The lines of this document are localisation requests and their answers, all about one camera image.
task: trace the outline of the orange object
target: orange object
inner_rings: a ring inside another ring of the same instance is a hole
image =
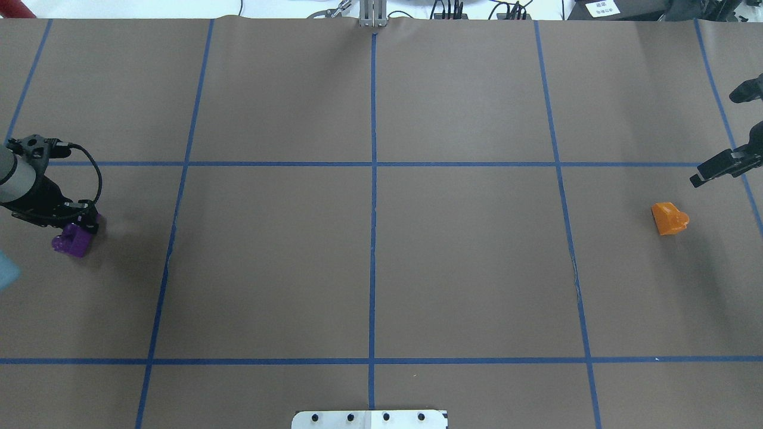
[[[676,235],[689,224],[689,215],[678,210],[672,202],[658,202],[653,205],[652,215],[660,235]]]

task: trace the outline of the grid line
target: grid line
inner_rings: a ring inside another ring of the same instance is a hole
[[[734,141],[734,133],[731,132],[731,126],[729,125],[729,119],[726,116],[726,109],[723,108],[723,103],[720,101],[720,95],[718,94],[718,87],[713,78],[713,70],[710,68],[710,60],[707,58],[707,51],[705,50],[705,41],[702,38],[702,29],[700,28],[700,22],[696,18],[694,19],[694,30],[697,32],[697,42],[700,45],[700,52],[702,53],[702,61],[705,65],[705,72],[707,73],[707,80],[710,81],[710,89],[713,90],[713,97],[718,105],[718,112],[720,113],[721,121],[723,121],[723,127],[726,129],[726,136],[729,138],[731,148],[736,149],[736,142]],[[758,203],[755,202],[755,197],[750,189],[750,183],[747,180],[747,176],[742,175],[742,184],[745,186],[745,193],[747,199],[750,201],[750,207],[752,208],[752,215],[755,217],[755,223],[758,225],[758,232],[763,237],[763,221],[761,220],[760,211],[758,211]]]
[[[280,366],[368,365],[365,357],[325,358],[155,358],[152,366]],[[605,363],[763,363],[763,355],[716,356],[544,356],[544,357],[375,357],[375,365],[559,365]],[[144,366],[148,359],[6,357],[0,365],[117,365]]]
[[[545,161],[378,161],[377,167],[556,167],[556,162]],[[560,161],[563,167],[648,167],[696,168],[701,163],[651,162],[596,162]],[[89,161],[50,161],[51,166],[92,167]],[[98,166],[184,166],[184,161],[100,161]],[[371,167],[369,161],[190,161],[188,167]]]
[[[371,35],[371,250],[369,276],[369,409],[376,406],[376,33]]]
[[[27,74],[27,80],[24,82],[24,88],[21,90],[21,94],[18,96],[18,103],[16,104],[16,110],[13,112],[13,117],[11,118],[11,123],[8,126],[8,132],[5,133],[5,141],[3,141],[3,144],[10,140],[11,137],[13,137],[13,129],[16,127],[16,120],[18,120],[18,115],[21,114],[21,106],[24,104],[24,100],[27,97],[27,91],[29,91],[29,85],[32,83],[32,77],[34,76],[34,71],[37,70],[37,64],[40,62],[40,57],[43,54],[43,48],[45,47],[45,42],[47,41],[48,34],[50,33],[50,28],[53,26],[53,20],[49,19],[47,24],[45,25],[45,31],[43,32],[43,36],[40,39],[40,46],[37,47],[37,53],[34,54],[34,60],[32,60],[32,66],[29,68],[29,74]]]
[[[146,398],[148,396],[148,388],[151,382],[151,371],[153,368],[153,357],[156,352],[156,339],[159,336],[159,324],[162,320],[162,309],[164,306],[164,297],[167,290],[167,280],[169,278],[169,261],[172,258],[172,251],[175,245],[175,236],[177,233],[178,214],[180,212],[180,205],[183,200],[183,190],[185,189],[185,178],[188,175],[188,162],[191,159],[191,148],[193,146],[194,132],[196,131],[196,118],[198,117],[198,106],[201,103],[201,91],[204,88],[204,75],[207,69],[207,60],[209,57],[209,47],[212,41],[212,30],[214,29],[214,19],[209,20],[209,27],[207,29],[207,41],[204,46],[204,56],[201,60],[201,71],[198,77],[198,87],[196,88],[196,99],[193,107],[193,114],[191,116],[191,126],[188,129],[188,143],[185,147],[185,160],[183,161],[183,171],[180,175],[180,184],[178,186],[178,197],[175,200],[175,213],[172,216],[172,229],[169,232],[169,242],[167,244],[167,255],[164,260],[164,272],[162,274],[162,284],[159,288],[159,297],[156,300],[156,314],[153,319],[153,329],[151,331],[151,342],[148,350],[148,362],[146,363],[146,371],[143,375],[143,387],[140,392],[140,401],[138,402],[138,412],[135,417],[135,429],[140,429],[143,425],[143,412],[146,409]]]
[[[572,227],[570,225],[569,210],[567,208],[567,195],[565,193],[564,176],[562,175],[562,162],[559,158],[559,146],[556,140],[556,129],[554,127],[554,115],[551,107],[551,96],[549,94],[549,81],[546,77],[546,63],[543,60],[543,45],[540,37],[540,26],[538,21],[535,24],[535,40],[538,47],[538,61],[540,64],[540,76],[543,83],[543,97],[546,99],[546,116],[549,121],[549,133],[551,135],[551,145],[554,151],[554,162],[556,163],[556,179],[559,183],[559,198],[562,202],[562,215],[565,221],[565,233],[567,235],[567,247],[572,261],[572,269],[575,274],[575,289],[578,292],[578,318],[580,319],[580,332],[583,339],[583,351],[586,359],[586,369],[588,370],[588,388],[591,391],[591,406],[594,412],[594,423],[597,429],[601,429],[601,414],[599,412],[599,399],[596,391],[596,379],[594,376],[594,364],[591,362],[591,346],[588,342],[588,326],[585,321],[585,308],[583,306],[583,293],[580,289],[580,276],[578,275],[578,262],[575,258],[575,242],[572,240]]]

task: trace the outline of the purple block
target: purple block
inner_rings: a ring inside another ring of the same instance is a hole
[[[56,252],[66,253],[68,255],[81,258],[87,252],[93,234],[85,231],[77,224],[68,224],[63,228],[61,235],[56,235],[51,244]]]

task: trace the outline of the cable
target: cable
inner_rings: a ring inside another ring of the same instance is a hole
[[[82,153],[87,156],[88,160],[93,165],[93,168],[95,168],[95,174],[98,175],[98,191],[95,193],[95,198],[93,199],[93,204],[95,204],[99,199],[101,199],[101,191],[103,190],[103,176],[101,175],[101,169],[98,168],[98,164],[95,162],[90,152],[88,152],[84,147],[74,143],[70,143],[69,147],[72,149],[81,150]]]
[[[506,5],[506,15],[509,14],[509,11],[511,9],[511,5],[506,2],[497,2],[498,4],[495,5],[492,11],[490,11],[490,16],[488,16],[488,20],[493,19],[493,14],[495,13],[495,9],[498,9],[501,5]]]
[[[392,12],[387,14],[387,18],[390,18],[392,16],[392,14],[403,14],[403,15],[408,16],[409,18],[414,18],[414,17],[410,16],[410,14],[408,12],[406,12],[406,11],[392,11]]]
[[[522,6],[519,2],[516,3],[509,3],[509,2],[501,2],[500,0],[490,0],[491,2],[497,3],[492,11],[490,11],[490,16],[488,16],[488,20],[493,18],[493,14],[495,13],[495,10],[498,9],[498,6],[506,5],[506,18],[507,20],[523,20],[527,19],[527,5],[532,3],[534,0],[530,0],[527,2],[526,5]]]
[[[430,12],[430,19],[434,18],[434,8],[437,7],[438,2],[443,6],[443,15],[445,15],[445,3],[443,3],[443,0],[434,0],[434,3],[432,4],[432,11]]]
[[[69,148],[81,150],[82,153],[84,153],[85,156],[87,156],[88,160],[95,168],[95,174],[98,175],[98,191],[95,193],[95,198],[92,200],[93,205],[95,205],[95,203],[98,202],[99,199],[101,199],[101,191],[103,190],[103,176],[101,175],[101,169],[98,168],[98,164],[95,162],[90,152],[88,152],[84,147],[79,146],[78,144],[70,143]],[[34,220],[39,219],[41,221],[68,221],[69,219],[77,218],[78,216],[80,216],[81,214],[85,213],[88,210],[89,210],[89,207],[86,207],[81,210],[75,211],[72,214],[68,214],[66,216],[43,216],[41,214],[27,213],[24,211],[19,211],[19,213],[26,217],[32,218]]]

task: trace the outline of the label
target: label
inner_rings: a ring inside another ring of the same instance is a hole
[[[617,5],[615,5],[614,0],[603,0],[602,2],[586,3],[585,7],[588,8],[588,11],[594,18],[617,15],[620,13],[620,10],[617,8]]]

